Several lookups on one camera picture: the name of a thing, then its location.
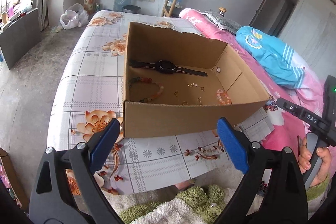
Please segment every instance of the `pink blanket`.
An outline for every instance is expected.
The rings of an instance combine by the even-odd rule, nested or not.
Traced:
[[[323,89],[315,74],[307,73],[308,77],[305,79],[304,88],[298,92],[291,92],[291,95],[289,95],[288,90],[275,84],[263,67],[238,44],[234,35],[225,30],[220,30],[216,25],[209,22],[204,15],[194,9],[184,9],[180,13],[180,17],[188,19],[207,38],[227,42],[247,63],[272,97],[264,109],[274,125],[274,131],[262,142],[263,146],[273,150],[282,150],[284,146],[289,146],[293,149],[294,154],[298,156],[298,136],[303,139],[308,127],[298,118],[278,108],[275,101],[282,97],[321,115]],[[296,58],[297,62],[304,62],[300,56]],[[329,149],[332,155],[336,155],[335,147],[329,147]],[[330,168],[331,176],[334,175],[335,170],[336,162],[333,160]]]

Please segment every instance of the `pink bead bracelet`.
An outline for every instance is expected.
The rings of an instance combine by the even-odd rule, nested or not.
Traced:
[[[232,104],[230,97],[227,95],[227,93],[224,90],[217,90],[216,96],[217,96],[217,100],[222,105],[231,105]]]

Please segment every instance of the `multicolored bead bracelet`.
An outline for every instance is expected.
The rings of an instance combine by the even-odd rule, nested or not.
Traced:
[[[149,103],[150,101],[153,101],[154,99],[158,98],[163,93],[164,88],[163,88],[162,83],[153,82],[152,78],[147,78],[147,77],[145,77],[145,78],[143,78],[143,77],[132,78],[132,79],[129,80],[129,88],[131,88],[132,85],[136,82],[143,82],[143,83],[149,83],[149,84],[152,83],[152,84],[157,85],[160,88],[159,91],[156,94],[150,96],[149,98],[143,98],[142,100],[139,101],[140,103]]]
[[[217,100],[222,104],[222,105],[231,105],[231,99],[230,97],[227,95],[227,93],[224,90],[217,90]]]

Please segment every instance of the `concrete floor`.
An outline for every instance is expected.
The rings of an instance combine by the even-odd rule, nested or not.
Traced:
[[[0,147],[9,152],[28,197],[46,148],[58,83],[83,31],[48,28],[11,70],[0,63]]]

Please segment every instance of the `wooden chair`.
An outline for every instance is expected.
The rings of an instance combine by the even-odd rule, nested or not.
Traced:
[[[182,9],[175,7],[177,0],[173,0],[173,3],[171,6],[167,5],[168,1],[169,0],[166,0],[163,6],[161,16],[162,17],[179,17],[179,14],[182,11]]]

